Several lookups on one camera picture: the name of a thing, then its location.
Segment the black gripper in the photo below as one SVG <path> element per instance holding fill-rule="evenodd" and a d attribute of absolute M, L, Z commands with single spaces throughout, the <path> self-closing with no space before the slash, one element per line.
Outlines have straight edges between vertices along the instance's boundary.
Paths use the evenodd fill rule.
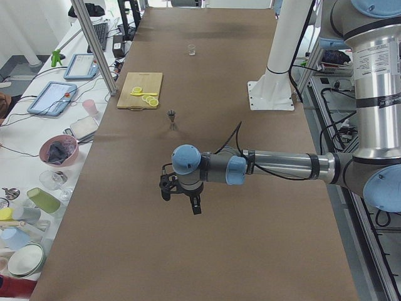
<path fill-rule="evenodd" d="M 176 194 L 185 194 L 190 197 L 190 203 L 192 207 L 192 212 L 194 215 L 201 214 L 201 192 L 204 189 L 204 185 L 201 184 L 196 188 L 184 188 L 182 186 L 177 186 Z"/>

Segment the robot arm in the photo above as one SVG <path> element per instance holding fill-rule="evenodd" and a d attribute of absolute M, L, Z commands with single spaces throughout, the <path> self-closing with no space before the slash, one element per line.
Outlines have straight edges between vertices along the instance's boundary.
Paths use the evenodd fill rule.
<path fill-rule="evenodd" d="M 324 1 L 322 47 L 352 50 L 358 148 L 349 153 L 289 154 L 242 150 L 224 144 L 216 152 L 181 145 L 171 173 L 160 177 L 162 197 L 189 197 L 201 212 L 205 182 L 243 184 L 267 173 L 292 181 L 322 180 L 361 196 L 382 211 L 400 211 L 400 2 Z"/>

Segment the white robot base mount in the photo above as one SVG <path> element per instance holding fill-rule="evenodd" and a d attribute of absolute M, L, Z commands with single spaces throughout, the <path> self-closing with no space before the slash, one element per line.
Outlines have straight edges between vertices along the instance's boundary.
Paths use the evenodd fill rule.
<path fill-rule="evenodd" d="M 251 110 L 294 110 L 289 71 L 313 7 L 313 1 L 282 2 L 266 71 L 258 81 L 247 83 Z"/>

